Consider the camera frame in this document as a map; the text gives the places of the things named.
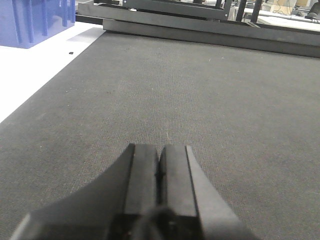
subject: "metal leg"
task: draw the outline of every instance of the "metal leg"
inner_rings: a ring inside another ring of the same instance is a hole
[[[256,0],[255,1],[253,12],[252,12],[252,16],[251,16],[251,22],[252,23],[256,23],[257,20],[258,20],[258,16],[259,16],[259,12],[260,12],[260,9],[261,9],[262,1],[263,0]]]
[[[245,8],[246,8],[247,0],[240,0],[240,5],[238,9],[238,13],[236,15],[236,21],[241,22],[244,16]]]

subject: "metal bar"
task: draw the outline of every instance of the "metal bar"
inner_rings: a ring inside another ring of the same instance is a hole
[[[149,11],[218,20],[227,20],[229,14],[229,12],[225,12],[224,9],[216,8],[214,6],[206,6],[201,4],[193,4],[179,1],[124,0],[123,6],[127,8],[143,9]]]
[[[168,205],[179,216],[196,217],[197,210],[185,147],[165,146],[160,166],[163,174],[162,204]]]
[[[247,0],[240,0],[238,13],[236,14],[236,18],[235,18],[235,20],[237,22],[241,22],[242,21],[242,18],[244,17],[244,12],[245,12],[246,5],[247,5]]]
[[[257,240],[209,182],[191,147],[186,146],[185,149],[204,238]]]
[[[221,8],[221,2],[222,2],[222,0],[216,0],[215,7]]]
[[[103,20],[103,29],[114,32],[150,36],[163,39],[182,40],[205,44],[216,44],[244,49],[262,50],[275,53],[320,58],[319,42],[317,43],[318,45],[306,45],[292,42],[282,42],[276,40],[253,38],[249,36],[242,37],[219,33],[191,31],[185,29],[176,29],[163,26],[115,21],[109,19]],[[262,28],[255,27],[252,29],[261,30]],[[310,35],[311,37],[318,37],[317,35],[312,36],[311,34],[305,34],[304,36],[307,37],[308,35]]]
[[[266,29],[248,26],[243,22],[213,22],[186,17],[168,16],[149,12],[129,11],[121,8],[79,4],[80,15],[106,18],[124,22],[154,25],[174,29],[228,35],[231,37],[256,38],[285,43],[311,45],[320,47],[319,36],[302,32],[280,29]]]
[[[135,145],[124,214],[141,215],[156,206],[158,163],[154,145]]]
[[[252,16],[251,16],[251,21],[252,23],[256,23],[258,20],[258,16],[259,16],[259,12],[261,9],[261,5],[262,5],[262,1],[263,0],[255,0],[254,3],[254,8],[253,8],[253,12],[252,12]]]

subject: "blue plastic bin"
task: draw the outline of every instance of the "blue plastic bin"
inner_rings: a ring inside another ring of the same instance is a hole
[[[75,21],[75,0],[0,0],[0,45],[28,49]]]

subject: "dark gray mat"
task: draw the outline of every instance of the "dark gray mat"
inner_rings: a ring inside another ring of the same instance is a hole
[[[130,142],[191,145],[259,237],[320,239],[318,69],[313,58],[102,35],[0,124],[0,239]]]

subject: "white surface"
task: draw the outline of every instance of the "white surface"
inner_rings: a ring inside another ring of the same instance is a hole
[[[252,14],[253,13],[252,8],[245,8],[244,9],[244,14]],[[276,12],[271,12],[271,11],[265,11],[265,10],[260,10],[259,11],[259,16],[265,16],[265,17],[276,17],[276,18],[281,18],[281,19],[289,19],[289,20],[296,20],[299,22],[306,22],[306,23],[311,23],[311,19],[304,18],[302,16],[295,16],[295,15],[284,15]]]
[[[304,30],[320,32],[320,24],[318,23],[295,21],[295,20],[289,20],[289,19],[284,19],[284,18],[274,17],[274,16],[259,16],[257,22],[261,24],[268,24],[268,25],[282,26],[287,28],[304,29]]]
[[[100,25],[76,22],[30,49],[0,46],[0,122],[103,33]]]

